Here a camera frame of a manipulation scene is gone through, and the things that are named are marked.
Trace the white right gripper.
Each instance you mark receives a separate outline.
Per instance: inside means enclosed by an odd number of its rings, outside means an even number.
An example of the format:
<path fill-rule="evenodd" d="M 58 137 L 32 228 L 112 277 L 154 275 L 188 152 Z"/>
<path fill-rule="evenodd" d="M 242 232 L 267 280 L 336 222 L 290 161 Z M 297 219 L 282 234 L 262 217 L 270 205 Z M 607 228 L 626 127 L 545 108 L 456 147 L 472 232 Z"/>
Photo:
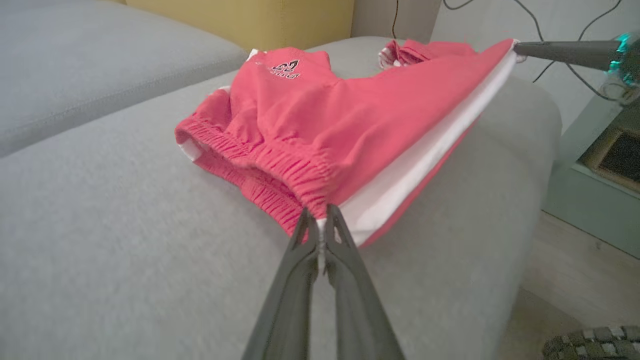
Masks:
<path fill-rule="evenodd" d="M 616 41 L 538 41 L 514 45 L 518 55 L 583 68 L 607 70 L 607 96 L 622 106 L 639 100 L 640 33 L 626 32 Z"/>

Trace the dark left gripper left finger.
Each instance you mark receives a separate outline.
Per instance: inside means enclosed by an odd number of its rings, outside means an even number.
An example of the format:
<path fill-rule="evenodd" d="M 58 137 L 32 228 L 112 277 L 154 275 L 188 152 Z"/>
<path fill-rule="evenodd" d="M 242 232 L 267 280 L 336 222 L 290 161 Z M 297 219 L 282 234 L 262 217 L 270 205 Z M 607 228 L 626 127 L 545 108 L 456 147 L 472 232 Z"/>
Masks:
<path fill-rule="evenodd" d="M 305 208 L 247 341 L 243 360 L 308 359 L 319 238 L 317 221 Z"/>

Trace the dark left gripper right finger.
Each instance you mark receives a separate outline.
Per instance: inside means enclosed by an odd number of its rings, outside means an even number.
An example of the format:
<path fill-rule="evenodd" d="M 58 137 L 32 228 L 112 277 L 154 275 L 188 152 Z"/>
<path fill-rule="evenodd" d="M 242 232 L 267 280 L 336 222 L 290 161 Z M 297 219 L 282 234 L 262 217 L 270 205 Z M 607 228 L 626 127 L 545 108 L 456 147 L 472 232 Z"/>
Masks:
<path fill-rule="evenodd" d="M 341 210 L 327 206 L 323 230 L 336 306 L 339 360 L 404 360 L 405 355 Z"/>

